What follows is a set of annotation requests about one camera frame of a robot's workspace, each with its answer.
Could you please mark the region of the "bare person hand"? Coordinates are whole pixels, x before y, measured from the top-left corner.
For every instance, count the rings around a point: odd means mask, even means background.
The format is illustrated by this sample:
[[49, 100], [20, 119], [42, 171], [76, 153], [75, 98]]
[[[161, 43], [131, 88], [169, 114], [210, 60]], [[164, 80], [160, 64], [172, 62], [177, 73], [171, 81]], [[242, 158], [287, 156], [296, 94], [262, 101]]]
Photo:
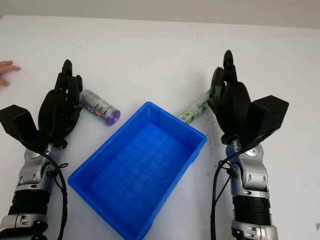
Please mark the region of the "bare person hand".
[[8, 87], [10, 83], [8, 80], [4, 77], [4, 75], [10, 73], [19, 71], [21, 69], [20, 66], [14, 65], [14, 62], [12, 60], [5, 60], [0, 62], [0, 86], [1, 87]]

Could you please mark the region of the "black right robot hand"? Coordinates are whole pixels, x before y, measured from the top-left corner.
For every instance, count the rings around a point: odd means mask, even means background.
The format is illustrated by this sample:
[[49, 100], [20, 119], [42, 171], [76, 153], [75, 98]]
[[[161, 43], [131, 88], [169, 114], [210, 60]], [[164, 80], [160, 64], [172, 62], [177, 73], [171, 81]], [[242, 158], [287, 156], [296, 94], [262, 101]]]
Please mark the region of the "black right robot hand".
[[231, 50], [224, 53], [223, 67], [213, 73], [207, 103], [223, 132], [222, 143], [228, 145], [239, 138], [251, 100], [246, 86], [238, 81]]

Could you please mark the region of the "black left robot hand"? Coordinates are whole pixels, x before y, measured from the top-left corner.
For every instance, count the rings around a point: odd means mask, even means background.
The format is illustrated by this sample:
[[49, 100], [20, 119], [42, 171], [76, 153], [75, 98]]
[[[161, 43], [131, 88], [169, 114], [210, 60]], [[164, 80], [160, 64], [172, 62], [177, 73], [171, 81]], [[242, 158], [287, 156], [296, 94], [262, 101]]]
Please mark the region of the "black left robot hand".
[[54, 89], [44, 98], [38, 114], [38, 128], [46, 141], [56, 148], [67, 147], [66, 136], [74, 129], [80, 116], [80, 93], [83, 80], [73, 76], [73, 65], [65, 60]]

